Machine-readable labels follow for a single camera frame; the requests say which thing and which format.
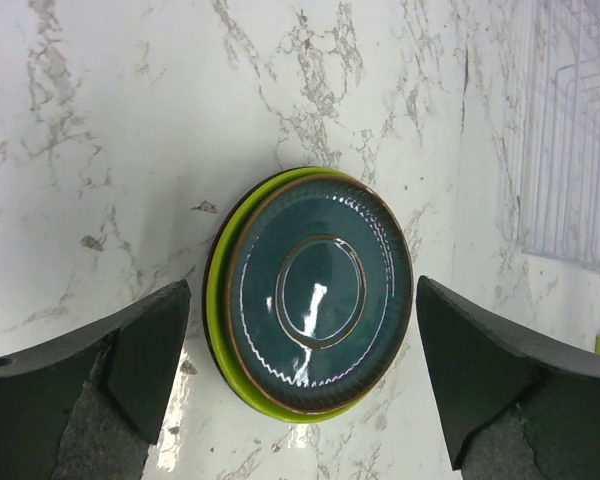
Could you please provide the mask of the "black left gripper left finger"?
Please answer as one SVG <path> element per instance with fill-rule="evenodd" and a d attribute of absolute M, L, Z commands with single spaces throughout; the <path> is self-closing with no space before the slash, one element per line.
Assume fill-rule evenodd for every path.
<path fill-rule="evenodd" d="M 0 357 L 0 479 L 139 479 L 188 323 L 173 282 L 121 311 Z"/>

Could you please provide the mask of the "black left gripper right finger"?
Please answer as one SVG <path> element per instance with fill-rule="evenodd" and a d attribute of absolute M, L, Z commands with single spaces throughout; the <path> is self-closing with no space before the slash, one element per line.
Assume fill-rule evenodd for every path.
<path fill-rule="evenodd" d="M 453 469 L 465 479 L 600 479 L 600 355 L 425 276 L 416 310 Z"/>

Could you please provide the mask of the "yellow patterned plate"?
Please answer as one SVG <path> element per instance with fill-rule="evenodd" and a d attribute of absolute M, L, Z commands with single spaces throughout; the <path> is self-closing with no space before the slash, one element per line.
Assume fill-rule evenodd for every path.
<path fill-rule="evenodd" d="M 206 341 L 206 344 L 207 344 L 207 347 L 208 347 L 211 359 L 213 361 L 213 364 L 215 365 L 215 368 L 216 368 L 217 372 L 219 373 L 220 378 L 224 381 L 224 383 L 229 387 L 229 389 L 238 398 L 240 398 L 240 397 L 237 394 L 237 391 L 235 390 L 235 388 L 230 385 L 230 383 L 227 380 L 227 377 L 223 373 L 223 371 L 221 369 L 221 366 L 219 364 L 219 361 L 218 361 L 218 359 L 216 357 L 215 351 L 213 349 L 213 346 L 212 346 L 211 334 L 210 334 L 209 325 L 208 325 L 206 294 L 207 294 L 207 287 L 208 287 L 208 283 L 209 283 L 209 274 L 210 274 L 210 270 L 211 270 L 211 263 L 212 263 L 212 260 L 213 260 L 213 255 L 214 255 L 214 253 L 216 251 L 216 247 L 217 247 L 217 244 L 219 242 L 219 239 L 220 239 L 222 233 L 224 232 L 224 230 L 225 230 L 225 228 L 226 228 L 229 220 L 237 212 L 237 210 L 239 209 L 239 207 L 258 188 L 260 188 L 267 181 L 268 181 L 267 179 L 260 181 L 259 183 L 255 184 L 249 191 L 247 191 L 246 193 L 244 193 L 244 195 L 231 208 L 231 210 L 229 211 L 229 213 L 227 214 L 227 216 L 225 217 L 225 219 L 222 221 L 222 223 L 218 227 L 216 233 L 211 237 L 213 241 L 210 244 L 210 247 L 209 247 L 209 250 L 208 250 L 207 260 L 206 260 L 205 269 L 204 269 L 204 274 L 203 274 L 203 277 L 202 277 L 200 307 L 201 307 L 201 323 L 202 323 L 202 327 L 203 327 L 203 330 L 204 330 L 205 341 Z"/>

